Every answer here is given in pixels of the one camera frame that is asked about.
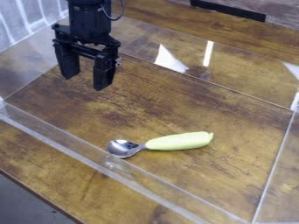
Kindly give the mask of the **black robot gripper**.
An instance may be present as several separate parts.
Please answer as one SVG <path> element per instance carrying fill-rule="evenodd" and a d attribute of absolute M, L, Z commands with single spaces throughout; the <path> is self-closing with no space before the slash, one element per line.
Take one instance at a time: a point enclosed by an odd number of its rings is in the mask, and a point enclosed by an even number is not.
<path fill-rule="evenodd" d="M 120 17 L 110 17 L 110 0 L 66 0 L 69 24 L 54 24 L 53 48 L 60 66 L 60 73 L 68 80 L 80 73 L 80 53 L 85 44 L 102 45 L 104 53 L 94 58 L 93 88 L 100 91 L 114 78 L 117 48 L 120 42 L 110 36 L 110 22 Z"/>

